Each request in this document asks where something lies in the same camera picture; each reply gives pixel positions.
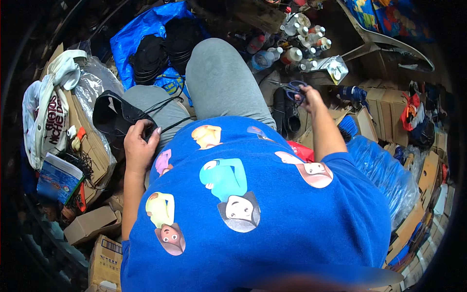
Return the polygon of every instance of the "blue t-shirt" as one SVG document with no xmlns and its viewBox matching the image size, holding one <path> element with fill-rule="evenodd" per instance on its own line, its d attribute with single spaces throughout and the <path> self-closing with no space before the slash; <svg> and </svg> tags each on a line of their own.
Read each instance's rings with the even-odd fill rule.
<svg viewBox="0 0 467 292">
<path fill-rule="evenodd" d="M 306 164 L 256 120 L 196 121 L 151 168 L 122 290 L 227 292 L 218 275 L 255 264 L 380 268 L 390 233 L 386 198 L 348 153 Z"/>
</svg>

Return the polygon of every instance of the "blue plastic bag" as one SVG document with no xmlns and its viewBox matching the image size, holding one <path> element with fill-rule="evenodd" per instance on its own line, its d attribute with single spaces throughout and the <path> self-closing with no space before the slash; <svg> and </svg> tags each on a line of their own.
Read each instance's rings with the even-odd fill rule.
<svg viewBox="0 0 467 292">
<path fill-rule="evenodd" d="M 391 228 L 395 230 L 418 200 L 418 184 L 411 172 L 377 143 L 357 135 L 347 144 L 355 166 L 383 193 L 389 202 Z"/>
<path fill-rule="evenodd" d="M 165 37 L 164 25 L 174 17 L 195 18 L 187 10 L 186 2 L 169 3 L 154 7 L 137 16 L 110 39 L 110 47 L 112 48 L 115 65 L 125 91 L 136 85 L 133 80 L 133 68 L 128 64 L 128 57 L 136 52 L 144 36 L 155 35 Z M 205 37 L 207 37 L 205 31 L 203 29 L 202 31 Z M 179 87 L 182 88 L 191 106 L 191 99 L 186 86 L 184 86 L 184 81 L 174 68 L 168 67 L 165 69 L 163 74 L 156 78 L 155 85 L 164 88 L 169 94 L 174 93 Z"/>
</svg>

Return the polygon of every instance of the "blue book cover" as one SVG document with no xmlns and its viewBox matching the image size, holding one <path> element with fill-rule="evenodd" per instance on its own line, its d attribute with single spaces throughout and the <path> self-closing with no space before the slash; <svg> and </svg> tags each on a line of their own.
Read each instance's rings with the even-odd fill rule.
<svg viewBox="0 0 467 292">
<path fill-rule="evenodd" d="M 37 193 L 66 204 L 83 179 L 78 167 L 47 153 L 37 183 Z"/>
</svg>

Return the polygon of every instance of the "person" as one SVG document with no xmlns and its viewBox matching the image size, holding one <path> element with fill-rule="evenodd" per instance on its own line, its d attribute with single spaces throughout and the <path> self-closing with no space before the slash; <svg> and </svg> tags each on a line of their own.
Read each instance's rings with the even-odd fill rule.
<svg viewBox="0 0 467 292">
<path fill-rule="evenodd" d="M 161 134 L 188 116 L 171 101 L 151 113 L 159 127 L 148 142 L 148 120 L 125 137 L 122 291 L 232 291 L 220 274 L 265 263 L 382 267 L 388 203 L 355 167 L 317 90 L 301 88 L 313 128 L 310 164 L 276 132 L 227 42 L 194 48 L 186 86 L 197 121 Z M 141 109 L 168 97 L 141 85 L 123 96 Z"/>
</svg>

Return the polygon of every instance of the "blue-handled scissors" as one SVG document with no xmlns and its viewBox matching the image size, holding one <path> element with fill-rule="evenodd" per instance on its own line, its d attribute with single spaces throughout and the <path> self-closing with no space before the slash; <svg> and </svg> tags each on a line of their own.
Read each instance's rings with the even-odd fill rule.
<svg viewBox="0 0 467 292">
<path fill-rule="evenodd" d="M 305 87 L 308 86 L 308 84 L 306 84 L 305 82 L 300 80 L 292 80 L 289 83 L 281 83 L 279 81 L 271 79 L 268 79 L 268 81 L 276 86 L 282 87 L 283 90 L 285 90 L 285 95 L 287 95 L 289 99 L 291 99 L 293 102 L 296 102 L 298 105 L 301 105 L 302 102 L 305 100 L 305 95 L 300 90 L 300 85 L 303 85 Z M 300 95 L 300 100 L 295 99 L 295 94 Z"/>
</svg>

